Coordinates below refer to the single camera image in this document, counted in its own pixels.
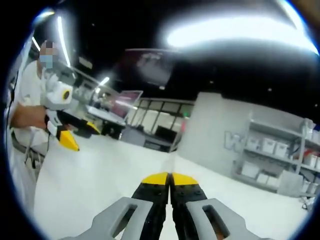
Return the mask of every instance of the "gray gripper bracket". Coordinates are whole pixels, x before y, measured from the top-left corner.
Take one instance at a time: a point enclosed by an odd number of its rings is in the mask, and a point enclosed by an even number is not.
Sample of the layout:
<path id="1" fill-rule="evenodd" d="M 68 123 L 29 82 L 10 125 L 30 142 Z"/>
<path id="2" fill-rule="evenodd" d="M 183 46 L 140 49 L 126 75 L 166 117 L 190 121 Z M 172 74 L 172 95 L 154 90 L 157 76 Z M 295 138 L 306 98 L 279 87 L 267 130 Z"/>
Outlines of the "gray gripper bracket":
<path id="1" fill-rule="evenodd" d="M 246 228 L 245 220 L 215 198 L 186 203 L 199 240 L 217 240 L 216 233 L 205 211 L 210 212 L 224 232 L 224 240 L 271 240 L 260 238 Z"/>
<path id="2" fill-rule="evenodd" d="M 122 197 L 93 218 L 92 226 L 75 237 L 63 240 L 114 240 L 125 227 L 122 240 L 139 240 L 153 203 Z"/>

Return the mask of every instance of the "wall lettering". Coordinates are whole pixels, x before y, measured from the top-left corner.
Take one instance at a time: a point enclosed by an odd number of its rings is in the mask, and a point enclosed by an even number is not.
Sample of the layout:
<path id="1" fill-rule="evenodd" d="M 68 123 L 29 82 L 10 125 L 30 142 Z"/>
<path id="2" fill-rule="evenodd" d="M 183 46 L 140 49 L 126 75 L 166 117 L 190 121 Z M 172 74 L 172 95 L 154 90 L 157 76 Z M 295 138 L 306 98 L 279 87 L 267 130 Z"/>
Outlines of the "wall lettering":
<path id="1" fill-rule="evenodd" d="M 230 131 L 224 132 L 224 148 L 235 153 L 240 153 L 243 148 L 245 137 L 238 133 L 232 133 Z"/>

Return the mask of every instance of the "white wall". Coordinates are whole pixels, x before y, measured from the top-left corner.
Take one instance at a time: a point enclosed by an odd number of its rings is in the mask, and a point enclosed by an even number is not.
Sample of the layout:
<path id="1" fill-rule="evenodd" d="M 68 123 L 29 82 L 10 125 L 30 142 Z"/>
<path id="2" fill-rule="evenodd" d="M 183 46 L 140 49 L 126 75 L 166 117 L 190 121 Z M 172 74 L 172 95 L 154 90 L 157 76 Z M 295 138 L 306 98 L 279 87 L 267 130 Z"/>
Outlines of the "white wall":
<path id="1" fill-rule="evenodd" d="M 296 131 L 303 120 L 269 107 L 224 99 L 218 93 L 200 92 L 178 146 L 178 154 L 230 176 L 241 146 L 236 138 L 244 137 L 250 112 L 253 119 Z"/>

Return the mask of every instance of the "person's arm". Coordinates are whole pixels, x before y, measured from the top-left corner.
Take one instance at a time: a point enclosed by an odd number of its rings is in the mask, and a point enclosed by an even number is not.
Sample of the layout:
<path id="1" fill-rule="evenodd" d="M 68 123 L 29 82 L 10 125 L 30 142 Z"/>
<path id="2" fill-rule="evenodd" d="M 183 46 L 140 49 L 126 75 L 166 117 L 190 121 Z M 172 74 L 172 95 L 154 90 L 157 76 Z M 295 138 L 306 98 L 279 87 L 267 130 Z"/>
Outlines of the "person's arm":
<path id="1" fill-rule="evenodd" d="M 43 106 L 22 106 L 18 103 L 10 126 L 14 128 L 36 127 L 46 129 L 46 109 Z"/>

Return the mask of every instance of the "shelf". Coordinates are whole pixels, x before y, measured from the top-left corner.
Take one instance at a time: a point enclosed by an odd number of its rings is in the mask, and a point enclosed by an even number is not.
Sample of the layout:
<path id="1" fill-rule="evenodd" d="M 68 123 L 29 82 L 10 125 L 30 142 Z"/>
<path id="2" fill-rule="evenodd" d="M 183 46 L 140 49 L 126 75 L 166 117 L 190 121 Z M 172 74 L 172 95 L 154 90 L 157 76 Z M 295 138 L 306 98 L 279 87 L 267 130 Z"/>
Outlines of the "shelf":
<path id="1" fill-rule="evenodd" d="M 316 169 L 316 168 L 314 168 L 314 167 L 310 167 L 310 166 L 305 165 L 305 164 L 301 164 L 301 168 L 303 168 L 303 169 L 309 169 L 309 170 L 311 170 L 311 171 L 320 173 L 320 170 L 318 170 L 318 169 Z"/>
<path id="2" fill-rule="evenodd" d="M 261 156 L 265 156 L 265 157 L 268 157 L 268 158 L 271 158 L 271 159 L 275 159 L 275 160 L 278 160 L 278 161 L 281 161 L 281 162 L 284 162 L 284 163 L 297 165 L 296 162 L 294 162 L 294 161 L 292 161 L 290 159 L 279 157 L 279 156 L 276 156 L 274 154 L 270 154 L 270 153 L 263 152 L 263 151 L 260 151 L 260 150 L 254 150 L 254 149 L 250 149 L 248 147 L 245 147 L 244 150 L 247 151 L 247 152 L 255 153 L 255 154 L 258 154 L 258 155 L 261 155 Z"/>
<path id="3" fill-rule="evenodd" d="M 312 148 L 314 150 L 319 150 L 320 151 L 320 143 L 314 142 L 310 139 L 305 139 L 305 145 L 308 148 Z"/>
<path id="4" fill-rule="evenodd" d="M 306 192 L 301 192 L 301 193 L 300 193 L 300 196 L 312 198 L 312 197 L 315 197 L 315 196 L 317 196 L 317 195 L 316 195 L 316 194 L 311 194 L 311 193 L 306 193 Z"/>
<path id="5" fill-rule="evenodd" d="M 250 121 L 250 129 L 290 141 L 303 137 L 299 132 L 253 119 Z"/>
<path id="6" fill-rule="evenodd" d="M 245 182 L 245 183 L 248 183 L 248 184 L 251 184 L 251 185 L 254 185 L 255 187 L 259 187 L 259 188 L 263 188 L 263 189 L 267 189 L 267 190 L 270 190 L 270 191 L 277 191 L 278 188 L 275 187 L 275 186 L 270 186 L 270 185 L 267 185 L 267 184 L 264 184 L 264 183 L 260 183 L 260 182 L 257 182 L 254 178 L 251 178 L 251 177 L 248 177 L 248 176 L 245 176 L 245 175 L 242 175 L 242 174 L 235 174 L 234 175 L 235 178 Z"/>

